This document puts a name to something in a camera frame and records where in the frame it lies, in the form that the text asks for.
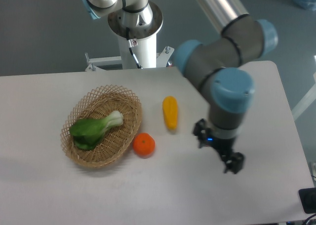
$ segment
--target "white table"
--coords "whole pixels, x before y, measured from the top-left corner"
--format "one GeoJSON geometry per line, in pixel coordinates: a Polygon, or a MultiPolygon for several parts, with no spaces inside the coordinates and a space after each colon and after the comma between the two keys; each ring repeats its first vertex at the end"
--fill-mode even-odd
{"type": "Polygon", "coordinates": [[[193,125],[208,104],[175,68],[0,77],[1,225],[247,225],[301,220],[298,190],[313,187],[302,146],[272,62],[245,65],[256,83],[254,104],[235,150],[237,175],[211,148],[198,149],[193,125]],[[91,89],[132,89],[143,104],[140,131],[155,154],[129,151],[102,170],[68,159],[62,125],[91,89]],[[161,104],[173,95],[179,128],[165,128],[161,104]]]}

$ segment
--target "metal bracket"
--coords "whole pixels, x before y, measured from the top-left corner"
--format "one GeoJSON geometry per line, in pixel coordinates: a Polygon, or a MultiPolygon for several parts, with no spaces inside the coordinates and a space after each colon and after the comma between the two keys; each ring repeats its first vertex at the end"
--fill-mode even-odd
{"type": "MultiPolygon", "coordinates": [[[[170,66],[169,59],[173,52],[174,48],[166,46],[161,53],[157,53],[157,68],[170,66]]],[[[85,71],[104,71],[106,70],[106,66],[122,64],[120,56],[90,59],[88,53],[85,53],[85,58],[88,65],[85,71]]]]}
{"type": "Polygon", "coordinates": [[[314,73],[315,84],[305,94],[305,96],[298,102],[298,104],[292,109],[292,115],[294,121],[303,114],[303,112],[313,103],[316,99],[316,73],[314,73]]]}

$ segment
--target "orange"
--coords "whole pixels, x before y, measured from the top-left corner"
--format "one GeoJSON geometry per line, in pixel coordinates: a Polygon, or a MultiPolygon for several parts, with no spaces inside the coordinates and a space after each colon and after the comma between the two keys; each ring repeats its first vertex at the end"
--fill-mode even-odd
{"type": "Polygon", "coordinates": [[[140,133],[133,142],[133,149],[139,156],[148,156],[155,150],[155,141],[147,133],[140,133]]]}

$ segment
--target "green leaf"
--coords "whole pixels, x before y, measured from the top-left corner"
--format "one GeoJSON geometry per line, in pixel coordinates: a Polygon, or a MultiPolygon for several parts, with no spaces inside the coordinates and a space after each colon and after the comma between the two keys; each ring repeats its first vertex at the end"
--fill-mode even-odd
{"type": "Polygon", "coordinates": [[[85,136],[74,137],[74,143],[81,150],[93,150],[103,140],[103,137],[104,135],[98,139],[95,139],[95,141],[92,143],[88,142],[85,136]]]}
{"type": "Polygon", "coordinates": [[[79,119],[70,127],[69,132],[72,136],[95,135],[103,131],[106,125],[104,119],[79,119]]]}

